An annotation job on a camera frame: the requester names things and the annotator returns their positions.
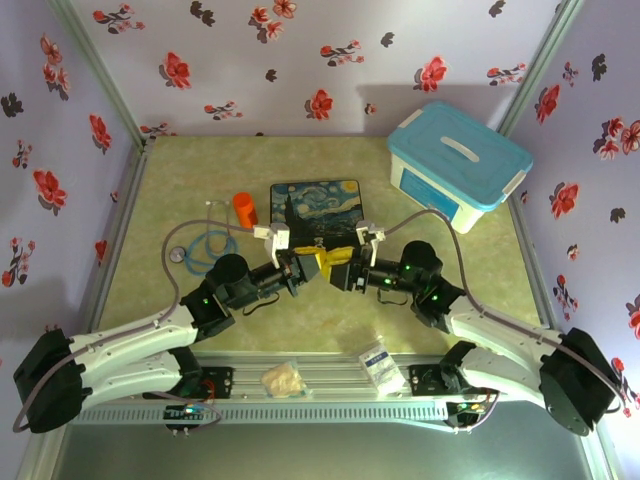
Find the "yellow soft item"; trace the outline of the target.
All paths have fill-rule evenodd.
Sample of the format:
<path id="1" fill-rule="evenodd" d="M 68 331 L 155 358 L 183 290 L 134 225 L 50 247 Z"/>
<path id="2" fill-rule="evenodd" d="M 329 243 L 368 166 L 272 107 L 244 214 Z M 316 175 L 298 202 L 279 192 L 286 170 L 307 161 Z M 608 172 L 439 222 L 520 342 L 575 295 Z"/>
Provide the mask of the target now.
<path id="1" fill-rule="evenodd" d="M 332 269 L 350 262 L 355 248 L 353 246 L 339 247 L 327 250 L 324 247 L 296 247 L 294 252 L 300 255 L 312 255 L 318 264 L 320 273 L 329 281 Z"/>

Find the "starry night tin box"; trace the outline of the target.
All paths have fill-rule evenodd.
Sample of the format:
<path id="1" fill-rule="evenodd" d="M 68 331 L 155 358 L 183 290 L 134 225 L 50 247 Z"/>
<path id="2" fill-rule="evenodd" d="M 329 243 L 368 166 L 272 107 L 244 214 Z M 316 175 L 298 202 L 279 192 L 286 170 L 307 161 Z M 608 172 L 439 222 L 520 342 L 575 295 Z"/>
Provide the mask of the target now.
<path id="1" fill-rule="evenodd" d="M 291 248 L 356 247 L 356 226 L 363 220 L 357 180 L 275 183 L 270 187 L 270 222 L 289 228 Z"/>

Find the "blue stethoscope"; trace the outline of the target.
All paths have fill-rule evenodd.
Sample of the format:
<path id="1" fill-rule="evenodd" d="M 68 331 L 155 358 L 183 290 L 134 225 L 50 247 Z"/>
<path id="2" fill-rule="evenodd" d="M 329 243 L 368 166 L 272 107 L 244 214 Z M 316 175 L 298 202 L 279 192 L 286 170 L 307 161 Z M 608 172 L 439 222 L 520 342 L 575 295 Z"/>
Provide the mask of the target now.
<path id="1" fill-rule="evenodd" d="M 228 227 L 231 213 L 229 200 L 207 200 L 206 219 L 212 219 L 215 207 L 221 207 L 224 213 L 225 227 L 214 228 L 205 224 L 205 230 L 196 235 L 187 246 L 175 246 L 169 252 L 169 261 L 182 264 L 187 272 L 193 276 L 204 276 L 215 263 L 226 254 L 238 252 L 238 242 Z"/>

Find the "orange plastic cup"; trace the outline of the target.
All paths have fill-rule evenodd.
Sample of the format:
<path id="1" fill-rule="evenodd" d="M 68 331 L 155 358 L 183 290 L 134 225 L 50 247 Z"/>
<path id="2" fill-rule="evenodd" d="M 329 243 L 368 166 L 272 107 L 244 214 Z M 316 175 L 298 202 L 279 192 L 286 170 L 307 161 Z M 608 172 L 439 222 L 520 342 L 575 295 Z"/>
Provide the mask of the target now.
<path id="1" fill-rule="evenodd" d="M 232 204 L 241 227 L 252 229 L 258 223 L 254 200 L 248 192 L 235 194 Z"/>

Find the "white gauze packet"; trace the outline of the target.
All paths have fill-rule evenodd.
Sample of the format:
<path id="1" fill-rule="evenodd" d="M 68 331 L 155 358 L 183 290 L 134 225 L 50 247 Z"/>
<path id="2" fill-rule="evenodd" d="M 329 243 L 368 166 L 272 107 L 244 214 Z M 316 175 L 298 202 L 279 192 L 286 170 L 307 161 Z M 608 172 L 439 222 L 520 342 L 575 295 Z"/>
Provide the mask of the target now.
<path id="1" fill-rule="evenodd" d="M 371 344 L 358 360 L 380 396 L 397 394 L 404 388 L 405 377 L 383 343 Z"/>

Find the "bag of cotton balls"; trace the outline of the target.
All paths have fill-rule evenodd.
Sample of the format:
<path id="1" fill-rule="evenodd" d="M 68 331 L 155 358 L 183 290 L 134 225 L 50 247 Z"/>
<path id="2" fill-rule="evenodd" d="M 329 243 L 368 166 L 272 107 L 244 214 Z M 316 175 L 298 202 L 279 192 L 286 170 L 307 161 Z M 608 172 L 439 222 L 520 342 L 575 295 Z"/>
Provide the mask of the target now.
<path id="1" fill-rule="evenodd" d="M 266 371 L 261 383 L 273 398 L 305 396 L 307 386 L 298 369 L 291 362 L 279 364 Z"/>

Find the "white storage box blue lid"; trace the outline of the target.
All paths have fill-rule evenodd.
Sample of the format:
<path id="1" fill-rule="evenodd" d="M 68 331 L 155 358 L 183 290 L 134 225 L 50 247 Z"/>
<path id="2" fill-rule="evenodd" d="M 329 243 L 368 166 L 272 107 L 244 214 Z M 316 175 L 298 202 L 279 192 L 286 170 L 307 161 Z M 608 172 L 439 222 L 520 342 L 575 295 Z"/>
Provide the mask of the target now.
<path id="1" fill-rule="evenodd" d="M 393 186 L 468 233 L 525 179 L 533 156 L 451 105 L 416 110 L 387 138 Z"/>

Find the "left circuit board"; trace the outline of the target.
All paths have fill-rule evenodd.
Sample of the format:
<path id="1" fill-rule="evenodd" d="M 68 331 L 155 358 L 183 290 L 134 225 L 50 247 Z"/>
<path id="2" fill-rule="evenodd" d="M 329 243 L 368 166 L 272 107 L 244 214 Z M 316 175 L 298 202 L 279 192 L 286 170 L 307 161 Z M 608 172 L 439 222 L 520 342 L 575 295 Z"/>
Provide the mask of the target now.
<path id="1" fill-rule="evenodd" d="M 164 420 L 203 420 L 206 409 L 194 404 L 167 405 L 163 412 Z"/>

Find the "circuit board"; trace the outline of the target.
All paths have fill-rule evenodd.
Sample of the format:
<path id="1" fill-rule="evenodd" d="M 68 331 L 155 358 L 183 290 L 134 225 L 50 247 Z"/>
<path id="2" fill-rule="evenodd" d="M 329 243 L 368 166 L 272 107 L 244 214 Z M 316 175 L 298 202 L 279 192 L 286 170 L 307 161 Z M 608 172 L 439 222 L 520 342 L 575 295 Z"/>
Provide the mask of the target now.
<path id="1" fill-rule="evenodd" d="M 445 423 L 452 428 L 467 428 L 476 424 L 485 415 L 490 404 L 488 402 L 447 402 L 448 417 Z"/>
<path id="2" fill-rule="evenodd" d="M 167 405 L 163 412 L 164 420 L 203 420 L 206 409 L 194 404 Z"/>

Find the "right circuit board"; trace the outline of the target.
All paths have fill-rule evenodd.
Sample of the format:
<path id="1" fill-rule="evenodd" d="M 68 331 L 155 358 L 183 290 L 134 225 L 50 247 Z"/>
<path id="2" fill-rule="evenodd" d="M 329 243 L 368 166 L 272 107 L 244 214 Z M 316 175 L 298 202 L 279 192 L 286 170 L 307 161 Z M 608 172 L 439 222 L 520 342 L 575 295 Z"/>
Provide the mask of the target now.
<path id="1" fill-rule="evenodd" d="M 448 417 L 445 423 L 452 428 L 467 428 L 476 424 L 485 415 L 490 404 L 488 402 L 447 402 Z"/>

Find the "aluminium rail table edge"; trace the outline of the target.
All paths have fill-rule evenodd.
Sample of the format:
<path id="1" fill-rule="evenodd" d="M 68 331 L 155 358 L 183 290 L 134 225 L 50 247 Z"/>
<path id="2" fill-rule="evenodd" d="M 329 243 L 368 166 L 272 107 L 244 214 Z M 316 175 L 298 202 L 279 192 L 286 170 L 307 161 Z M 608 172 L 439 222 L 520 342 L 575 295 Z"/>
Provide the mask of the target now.
<path id="1" fill-rule="evenodd" d="M 199 358 L 187 348 L 174 348 L 122 365 L 111 372 L 85 382 L 81 363 L 73 359 L 63 365 L 41 389 L 45 399 L 53 405 L 64 405 L 73 414 L 96 404 L 121 397 L 143 395 L 159 398 L 164 394 L 190 399 L 197 397 L 198 384 L 204 367 L 226 366 L 234 369 L 230 398 L 248 393 L 252 387 L 262 398 L 269 397 L 261 383 L 262 375 L 279 363 L 296 366 L 307 386 L 307 394 L 317 399 L 351 401 L 374 399 L 380 396 L 355 358 L 320 355 L 303 359 L 288 356 L 280 360 L 269 357 L 260 361 L 255 357 L 221 359 Z M 598 381 L 592 373 L 565 354 L 546 357 L 535 373 L 519 368 L 504 356 L 472 348 L 462 353 L 450 351 L 441 359 L 422 358 L 414 364 L 438 364 L 450 394 L 414 398 L 437 397 L 449 401 L 480 398 L 486 392 L 502 392 L 517 400 L 533 403 L 560 404 L 564 400 L 580 400 L 588 395 Z M 401 368 L 406 384 L 400 391 L 410 389 L 408 367 Z"/>

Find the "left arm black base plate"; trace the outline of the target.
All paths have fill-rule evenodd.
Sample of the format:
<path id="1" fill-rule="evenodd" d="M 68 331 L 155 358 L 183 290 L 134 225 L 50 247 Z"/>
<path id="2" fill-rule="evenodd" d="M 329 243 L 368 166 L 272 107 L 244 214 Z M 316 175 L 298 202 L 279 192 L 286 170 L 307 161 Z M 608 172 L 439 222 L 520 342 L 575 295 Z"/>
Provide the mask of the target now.
<path id="1" fill-rule="evenodd" d="M 205 400 L 231 397 L 234 369 L 226 366 L 204 367 L 198 384 L 197 397 Z"/>

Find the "aluminium side rail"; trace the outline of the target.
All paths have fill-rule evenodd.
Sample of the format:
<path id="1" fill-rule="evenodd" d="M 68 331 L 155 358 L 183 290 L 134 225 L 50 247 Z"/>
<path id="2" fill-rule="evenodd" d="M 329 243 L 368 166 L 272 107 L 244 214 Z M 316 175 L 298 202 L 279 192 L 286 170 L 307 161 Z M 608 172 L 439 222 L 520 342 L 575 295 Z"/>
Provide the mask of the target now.
<path id="1" fill-rule="evenodd" d="M 154 143 L 154 140 L 144 141 L 140 149 L 133 150 L 130 154 L 127 169 L 119 188 L 119 200 L 106 228 L 106 251 L 101 264 L 96 265 L 91 272 L 90 282 L 80 310 L 81 315 L 79 316 L 78 324 L 71 328 L 72 334 L 92 333 L 100 326 Z"/>
<path id="2" fill-rule="evenodd" d="M 534 304 L 539 318 L 540 326 L 546 333 L 552 330 L 560 331 L 556 319 L 552 299 L 544 279 L 536 249 L 525 221 L 521 204 L 515 196 L 506 201 L 514 226 L 518 246 L 524 261 L 527 279 L 532 292 Z"/>

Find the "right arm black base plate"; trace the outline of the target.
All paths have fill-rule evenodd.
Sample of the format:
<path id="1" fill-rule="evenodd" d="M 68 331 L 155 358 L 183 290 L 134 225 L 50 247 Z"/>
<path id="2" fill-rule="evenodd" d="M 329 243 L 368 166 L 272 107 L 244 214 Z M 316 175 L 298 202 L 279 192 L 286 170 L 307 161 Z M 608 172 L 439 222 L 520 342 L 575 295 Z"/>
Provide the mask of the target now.
<path id="1" fill-rule="evenodd" d="M 447 395 L 446 385 L 438 364 L 414 364 L 408 367 L 409 385 L 413 397 Z"/>

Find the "aluminium corner post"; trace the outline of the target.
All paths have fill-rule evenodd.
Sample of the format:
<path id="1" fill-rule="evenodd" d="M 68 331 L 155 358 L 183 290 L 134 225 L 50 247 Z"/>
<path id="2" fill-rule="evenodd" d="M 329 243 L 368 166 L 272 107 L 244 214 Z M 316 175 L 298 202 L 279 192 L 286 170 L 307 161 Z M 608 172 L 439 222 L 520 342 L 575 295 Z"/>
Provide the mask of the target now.
<path id="1" fill-rule="evenodd" d="M 586 0 L 561 0 L 559 2 L 552 22 L 536 50 L 524 80 L 518 87 L 499 124 L 498 132 L 503 136 L 509 137 L 514 131 L 517 122 L 525 112 L 545 72 L 585 3 Z"/>
<path id="2" fill-rule="evenodd" d="M 114 82 L 112 75 L 109 73 L 107 65 L 100 55 L 96 45 L 90 38 L 88 30 L 82 23 L 79 14 L 72 6 L 71 0 L 45 0 L 45 2 L 56 16 L 61 26 L 71 36 L 76 48 L 83 55 L 103 92 L 128 131 L 134 145 L 139 151 L 143 151 L 146 141 L 139 132 L 130 109 L 126 105 L 126 102 Z"/>

